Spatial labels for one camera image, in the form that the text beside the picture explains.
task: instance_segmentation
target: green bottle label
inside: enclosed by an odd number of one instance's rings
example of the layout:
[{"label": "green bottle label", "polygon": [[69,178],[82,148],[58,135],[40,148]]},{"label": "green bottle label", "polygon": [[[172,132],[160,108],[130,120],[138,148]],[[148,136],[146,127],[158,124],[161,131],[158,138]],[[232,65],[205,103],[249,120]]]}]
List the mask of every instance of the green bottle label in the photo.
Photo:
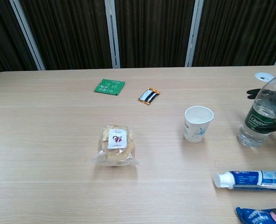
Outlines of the green bottle label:
[{"label": "green bottle label", "polygon": [[264,127],[275,122],[276,122],[276,118],[265,117],[259,114],[253,107],[251,107],[251,110],[249,111],[245,119],[245,124],[247,125],[248,128],[252,129],[257,133],[263,133],[263,134],[266,134],[266,133],[257,131],[255,128]]}]

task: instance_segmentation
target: dark curtain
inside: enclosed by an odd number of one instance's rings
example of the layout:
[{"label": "dark curtain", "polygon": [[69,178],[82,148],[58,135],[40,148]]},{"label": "dark curtain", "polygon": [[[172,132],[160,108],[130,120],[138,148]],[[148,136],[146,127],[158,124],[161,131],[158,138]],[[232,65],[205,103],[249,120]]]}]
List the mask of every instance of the dark curtain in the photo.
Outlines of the dark curtain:
[{"label": "dark curtain", "polygon": [[193,66],[273,65],[276,0],[205,0]]},{"label": "dark curtain", "polygon": [[194,0],[115,0],[122,68],[183,67]]},{"label": "dark curtain", "polygon": [[46,69],[111,68],[104,0],[21,0]]},{"label": "dark curtain", "polygon": [[0,72],[37,70],[8,0],[0,0]]}]

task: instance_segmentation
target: white paper cup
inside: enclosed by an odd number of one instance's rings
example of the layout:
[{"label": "white paper cup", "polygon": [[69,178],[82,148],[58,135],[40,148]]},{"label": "white paper cup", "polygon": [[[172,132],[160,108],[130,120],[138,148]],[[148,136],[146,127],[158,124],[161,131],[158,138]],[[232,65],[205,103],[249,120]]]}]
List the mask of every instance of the white paper cup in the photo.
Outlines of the white paper cup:
[{"label": "white paper cup", "polygon": [[204,106],[192,106],[185,111],[184,116],[185,139],[193,143],[201,142],[213,119],[213,112]]}]

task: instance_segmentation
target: green packet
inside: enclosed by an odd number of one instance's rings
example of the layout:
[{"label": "green packet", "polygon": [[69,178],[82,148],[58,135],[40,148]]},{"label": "green packet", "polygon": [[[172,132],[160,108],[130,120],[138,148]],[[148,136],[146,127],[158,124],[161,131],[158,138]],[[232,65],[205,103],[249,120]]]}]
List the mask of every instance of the green packet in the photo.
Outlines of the green packet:
[{"label": "green packet", "polygon": [[109,79],[103,78],[103,80],[100,82],[100,84],[98,84],[98,86],[96,86],[94,91],[118,96],[118,94],[124,87],[124,84],[125,84],[125,82],[109,80]]}]

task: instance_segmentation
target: blue snack bag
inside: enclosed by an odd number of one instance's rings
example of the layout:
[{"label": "blue snack bag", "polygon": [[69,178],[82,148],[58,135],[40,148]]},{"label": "blue snack bag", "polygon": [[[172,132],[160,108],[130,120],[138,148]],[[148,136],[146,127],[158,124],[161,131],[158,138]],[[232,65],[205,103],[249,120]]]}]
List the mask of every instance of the blue snack bag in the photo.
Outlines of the blue snack bag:
[{"label": "blue snack bag", "polygon": [[254,210],[237,207],[235,210],[243,224],[276,224],[276,209]]}]

